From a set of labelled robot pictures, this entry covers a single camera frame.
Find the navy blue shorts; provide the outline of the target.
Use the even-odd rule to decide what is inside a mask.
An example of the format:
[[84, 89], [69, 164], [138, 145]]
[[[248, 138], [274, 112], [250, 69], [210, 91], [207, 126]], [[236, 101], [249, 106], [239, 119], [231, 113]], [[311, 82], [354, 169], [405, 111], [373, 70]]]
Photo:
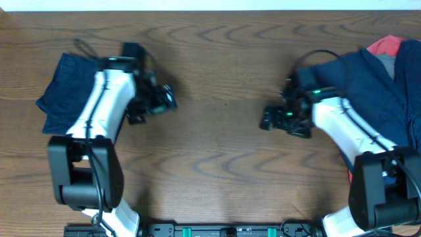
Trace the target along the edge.
[[36, 105], [47, 115], [42, 132], [64, 135], [77, 121], [91, 94], [99, 61], [63, 53]]

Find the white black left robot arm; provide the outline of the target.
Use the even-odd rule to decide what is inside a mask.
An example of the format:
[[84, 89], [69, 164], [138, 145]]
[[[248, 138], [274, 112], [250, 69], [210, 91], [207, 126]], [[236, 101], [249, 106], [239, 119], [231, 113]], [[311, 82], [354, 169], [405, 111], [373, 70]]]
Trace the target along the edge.
[[91, 226], [67, 226], [65, 236], [142, 236], [141, 217], [124, 200], [124, 175], [115, 151], [122, 122], [177, 107], [170, 86], [160, 86], [145, 59], [106, 57], [77, 121], [47, 147], [57, 203], [81, 211]]

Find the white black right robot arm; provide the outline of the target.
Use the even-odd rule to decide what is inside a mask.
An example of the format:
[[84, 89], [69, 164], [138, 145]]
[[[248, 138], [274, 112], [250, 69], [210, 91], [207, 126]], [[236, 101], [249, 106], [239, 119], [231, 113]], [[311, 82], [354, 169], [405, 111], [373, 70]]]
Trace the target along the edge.
[[260, 122], [300, 138], [314, 127], [342, 152], [351, 185], [348, 205], [323, 217], [313, 236], [392, 236], [392, 226], [420, 223], [419, 153], [375, 131], [335, 88], [292, 90]]

